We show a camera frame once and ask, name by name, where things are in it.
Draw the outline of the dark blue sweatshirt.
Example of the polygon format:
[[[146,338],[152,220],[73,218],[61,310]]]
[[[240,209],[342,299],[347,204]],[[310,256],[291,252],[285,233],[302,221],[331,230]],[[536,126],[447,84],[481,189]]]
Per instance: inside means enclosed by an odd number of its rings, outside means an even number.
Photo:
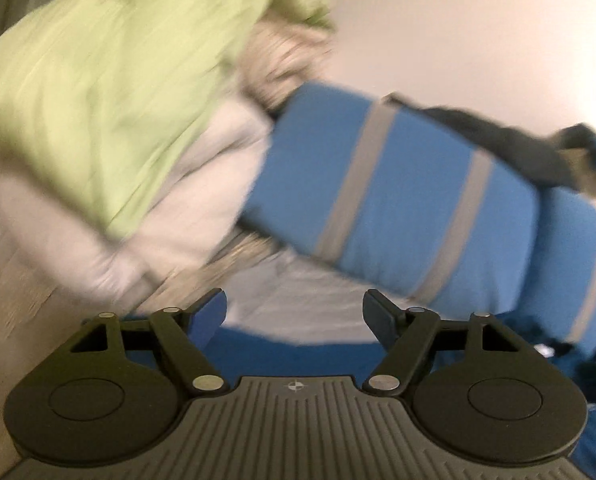
[[[398,401],[421,434],[453,456],[512,469],[566,456],[596,479],[596,350],[585,358],[502,315],[443,321],[427,310],[370,315],[369,344],[284,344],[223,326],[222,310],[178,314],[187,340],[232,385],[247,377],[344,376]]]

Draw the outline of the navy folded blanket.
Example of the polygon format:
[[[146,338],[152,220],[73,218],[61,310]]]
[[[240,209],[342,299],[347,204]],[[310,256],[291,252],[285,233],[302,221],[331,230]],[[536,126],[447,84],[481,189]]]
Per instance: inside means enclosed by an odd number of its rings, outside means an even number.
[[[586,124],[577,124],[560,130],[554,136],[554,143],[560,150],[585,150],[596,169],[596,131]]]

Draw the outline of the black garment on pillows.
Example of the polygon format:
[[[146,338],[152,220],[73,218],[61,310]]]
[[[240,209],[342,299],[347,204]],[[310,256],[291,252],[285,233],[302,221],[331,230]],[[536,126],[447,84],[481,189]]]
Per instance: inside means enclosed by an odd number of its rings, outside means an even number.
[[[490,152],[539,188],[570,188],[579,192],[568,162],[548,142],[525,131],[500,125],[459,108],[419,107],[398,92],[385,96],[390,104],[414,110],[448,127],[464,139]]]

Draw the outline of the left blue striped pillow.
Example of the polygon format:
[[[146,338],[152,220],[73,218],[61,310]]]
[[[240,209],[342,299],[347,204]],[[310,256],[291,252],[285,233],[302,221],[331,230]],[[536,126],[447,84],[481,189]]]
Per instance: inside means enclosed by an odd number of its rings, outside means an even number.
[[[515,307],[536,188],[414,110],[305,84],[277,119],[244,221],[451,318]]]

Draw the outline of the blue striped pillow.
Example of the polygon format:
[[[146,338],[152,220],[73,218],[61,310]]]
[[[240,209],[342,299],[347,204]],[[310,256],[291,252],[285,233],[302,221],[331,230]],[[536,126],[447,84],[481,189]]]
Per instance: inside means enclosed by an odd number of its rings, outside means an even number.
[[[596,348],[596,202],[541,194],[536,244],[517,310],[584,352]]]
[[[536,188],[414,110],[305,84],[277,119],[244,221],[451,318],[515,307]]]

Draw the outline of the light green blanket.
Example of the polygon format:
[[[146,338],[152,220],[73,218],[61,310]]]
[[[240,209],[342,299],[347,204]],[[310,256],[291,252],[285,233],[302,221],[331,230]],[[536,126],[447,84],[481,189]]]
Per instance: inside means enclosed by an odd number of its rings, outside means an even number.
[[[330,28],[328,0],[53,0],[0,37],[0,153],[75,211],[130,221],[206,129],[268,12]]]

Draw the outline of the right blue striped pillow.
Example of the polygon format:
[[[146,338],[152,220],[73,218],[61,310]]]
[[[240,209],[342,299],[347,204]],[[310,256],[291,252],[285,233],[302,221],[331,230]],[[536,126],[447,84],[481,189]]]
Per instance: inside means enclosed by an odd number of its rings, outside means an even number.
[[[536,244],[517,310],[584,352],[596,348],[596,202],[541,194]]]

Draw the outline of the beige knitted blanket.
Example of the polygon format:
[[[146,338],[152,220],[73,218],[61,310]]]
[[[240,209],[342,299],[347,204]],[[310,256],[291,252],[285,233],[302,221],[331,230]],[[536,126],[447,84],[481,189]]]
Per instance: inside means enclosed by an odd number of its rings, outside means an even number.
[[[303,84],[319,79],[333,33],[267,13],[255,24],[237,63],[244,91],[268,112],[279,110]]]

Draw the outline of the white quilted comforter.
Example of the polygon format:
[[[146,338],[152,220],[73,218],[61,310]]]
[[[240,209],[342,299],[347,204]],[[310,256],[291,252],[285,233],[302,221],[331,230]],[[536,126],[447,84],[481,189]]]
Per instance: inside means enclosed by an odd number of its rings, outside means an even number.
[[[0,217],[22,255],[68,292],[136,304],[168,278],[197,271],[234,231],[271,144],[272,119],[227,98],[133,218],[102,228],[20,162],[0,162]]]

